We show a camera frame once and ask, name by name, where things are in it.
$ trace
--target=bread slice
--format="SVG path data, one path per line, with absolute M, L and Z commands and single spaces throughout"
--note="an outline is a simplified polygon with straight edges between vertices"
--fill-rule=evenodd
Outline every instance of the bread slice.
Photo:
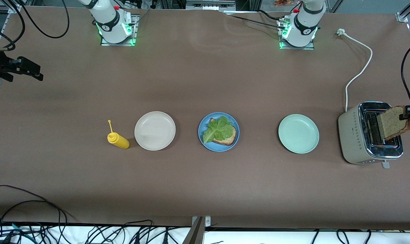
M 237 137 L 237 130 L 235 129 L 234 126 L 232 126 L 232 127 L 233 127 L 233 132 L 232 132 L 231 137 L 226 138 L 223 141 L 218 141 L 214 138 L 214 140 L 212 142 L 215 142 L 215 143 L 220 144 L 220 145 L 226 145 L 226 146 L 232 145 L 233 142 L 235 142 L 235 138 Z
M 377 115 L 381 138 L 390 140 L 410 130 L 410 119 L 399 120 L 399 115 L 403 114 L 404 111 L 404 106 L 396 106 Z

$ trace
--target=gray floor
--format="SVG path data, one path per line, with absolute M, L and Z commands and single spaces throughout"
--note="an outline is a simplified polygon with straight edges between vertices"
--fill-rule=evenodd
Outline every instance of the gray floor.
M 263 0 L 263 5 L 266 6 L 267 1 Z M 333 5 L 337 0 L 329 0 Z M 402 10 L 410 0 L 344 0 L 337 13 L 345 14 L 395 14 Z M 63 6 L 60 0 L 35 0 L 35 5 L 38 6 Z M 77 0 L 65 0 L 67 6 L 83 7 Z M 5 14 L 0 14 L 0 29 L 6 19 Z

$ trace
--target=mint green plate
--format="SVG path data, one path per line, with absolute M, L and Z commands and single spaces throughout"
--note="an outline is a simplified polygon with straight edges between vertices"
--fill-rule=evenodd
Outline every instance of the mint green plate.
M 320 132 L 312 119 L 292 114 L 279 125 L 279 139 L 293 153 L 308 153 L 318 145 Z

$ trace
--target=white plate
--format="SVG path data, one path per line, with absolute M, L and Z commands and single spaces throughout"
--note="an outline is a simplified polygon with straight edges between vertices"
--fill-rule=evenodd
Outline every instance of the white plate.
M 137 143 L 146 150 L 167 147 L 175 137 L 175 122 L 166 113 L 153 111 L 142 116 L 134 128 Z
M 279 139 L 293 153 L 308 153 L 318 145 L 320 132 L 312 119 L 292 114 L 279 125 Z

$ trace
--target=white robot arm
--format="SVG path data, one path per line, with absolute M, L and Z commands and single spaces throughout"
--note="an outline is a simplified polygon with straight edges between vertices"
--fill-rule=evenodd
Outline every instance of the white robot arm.
M 318 23 L 326 12 L 325 0 L 303 0 L 303 7 L 298 13 L 291 13 L 287 18 L 290 23 L 282 37 L 289 44 L 303 47 L 315 37 Z
M 97 22 L 101 36 L 109 43 L 123 42 L 131 33 L 131 13 L 112 6 L 110 0 L 78 0 Z

